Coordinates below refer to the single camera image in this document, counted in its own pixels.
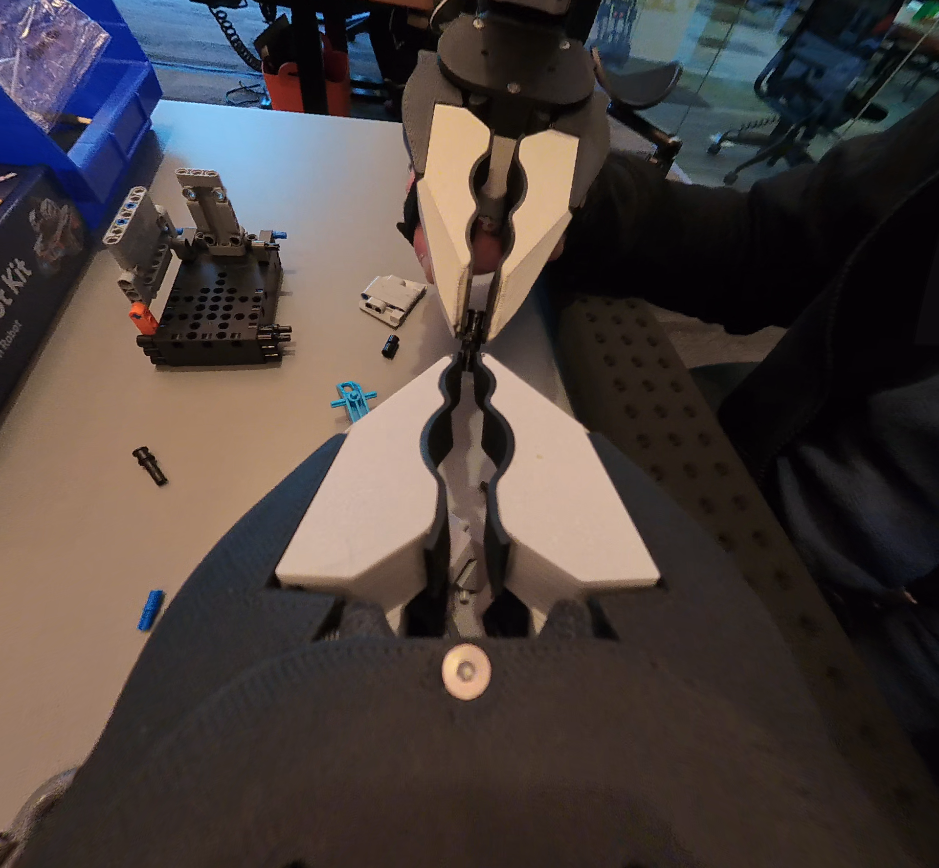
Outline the cyan frame piece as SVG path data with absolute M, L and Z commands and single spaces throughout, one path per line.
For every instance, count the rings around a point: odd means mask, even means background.
M 337 397 L 331 401 L 331 408 L 343 411 L 350 426 L 369 414 L 369 403 L 378 398 L 376 391 L 367 390 L 356 381 L 337 383 L 335 390 Z

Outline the person's right forearm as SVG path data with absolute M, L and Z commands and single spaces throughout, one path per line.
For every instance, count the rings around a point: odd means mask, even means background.
M 788 327 L 829 287 L 918 320 L 937 257 L 938 99 L 747 191 L 610 154 L 568 228 L 575 290 L 639 297 L 729 333 Z

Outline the blue plastic bin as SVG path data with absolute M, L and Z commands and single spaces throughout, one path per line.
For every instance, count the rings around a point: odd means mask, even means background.
M 162 92 L 153 66 L 112 0 L 68 1 L 111 37 L 65 109 L 90 122 L 72 137 L 47 135 L 2 96 L 2 174 L 30 165 L 49 167 L 88 227 L 98 229 L 111 220 L 119 192 L 129 187 L 136 152 L 150 131 Z

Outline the black base plate assembly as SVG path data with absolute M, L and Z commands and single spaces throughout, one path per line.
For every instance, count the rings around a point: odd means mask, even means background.
M 176 178 L 193 226 L 177 228 L 135 186 L 103 236 L 137 345 L 156 366 L 279 365 L 292 334 L 276 321 L 287 235 L 241 226 L 218 172 L 181 168 Z

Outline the black perforated panel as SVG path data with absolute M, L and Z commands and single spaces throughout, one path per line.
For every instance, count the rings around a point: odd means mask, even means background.
M 556 346 L 575 411 L 716 541 L 775 618 L 839 742 L 886 749 L 884 708 L 817 585 L 651 309 L 563 297 Z

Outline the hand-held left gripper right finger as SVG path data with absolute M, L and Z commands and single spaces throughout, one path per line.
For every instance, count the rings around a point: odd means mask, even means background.
M 487 634 L 531 634 L 563 601 L 655 586 L 661 573 L 581 424 L 506 365 L 478 355 Z

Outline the robot kit box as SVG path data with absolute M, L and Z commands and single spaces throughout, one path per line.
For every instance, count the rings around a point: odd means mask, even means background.
M 1 164 L 1 405 L 88 261 L 87 223 L 54 172 Z

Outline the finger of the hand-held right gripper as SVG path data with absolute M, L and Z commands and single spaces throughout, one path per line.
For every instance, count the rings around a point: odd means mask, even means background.
M 490 130 L 471 110 L 443 103 L 434 106 L 417 201 L 434 283 L 451 323 L 468 321 L 472 231 L 479 216 L 473 179 L 477 167 L 489 158 L 490 146 Z
M 521 308 L 568 228 L 579 144 L 555 129 L 519 142 L 521 195 L 508 213 L 508 246 L 489 288 L 483 342 L 498 336 Z

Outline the clear plastic bag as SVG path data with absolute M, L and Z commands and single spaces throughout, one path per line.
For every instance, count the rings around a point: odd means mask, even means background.
M 110 40 L 68 0 L 1 0 L 2 92 L 48 134 Z

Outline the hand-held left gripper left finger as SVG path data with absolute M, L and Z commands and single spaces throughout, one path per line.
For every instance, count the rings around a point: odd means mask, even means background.
M 398 607 L 441 634 L 451 536 L 440 463 L 452 450 L 463 367 L 445 357 L 347 429 L 276 567 L 284 587 Z

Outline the person's dark clothing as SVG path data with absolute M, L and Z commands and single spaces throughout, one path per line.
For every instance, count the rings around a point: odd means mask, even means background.
M 722 416 L 936 780 L 937 257 L 929 287 L 918 320 L 829 287 Z

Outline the pile of building kit parts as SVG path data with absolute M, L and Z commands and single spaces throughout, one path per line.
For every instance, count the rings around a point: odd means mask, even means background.
M 153 590 L 147 596 L 137 629 L 148 632 L 156 623 L 166 594 Z M 61 802 L 74 783 L 79 767 L 61 771 L 45 780 L 30 794 L 10 825 L 1 832 L 1 866 L 13 866 L 37 827 Z

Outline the black office chair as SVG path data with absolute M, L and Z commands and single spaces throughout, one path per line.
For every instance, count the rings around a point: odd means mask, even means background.
M 758 153 L 727 173 L 734 186 L 751 166 L 783 160 L 808 162 L 811 142 L 856 119 L 880 124 L 887 109 L 876 96 L 897 67 L 884 57 L 890 30 L 907 0 L 813 0 L 792 35 L 754 82 L 771 111 L 713 138 L 708 154 L 723 146 L 757 147 Z
M 631 59 L 638 1 L 601 0 L 592 49 L 594 68 L 609 99 L 608 114 L 643 139 L 651 148 L 648 160 L 668 173 L 682 140 L 651 123 L 644 113 L 672 94 L 683 70 L 677 62 L 642 64 Z

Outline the person's right hand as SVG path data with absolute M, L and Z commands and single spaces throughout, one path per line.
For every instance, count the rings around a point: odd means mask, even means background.
M 475 218 L 470 232 L 474 275 L 493 274 L 499 268 L 506 251 L 506 239 L 504 220 L 488 215 Z

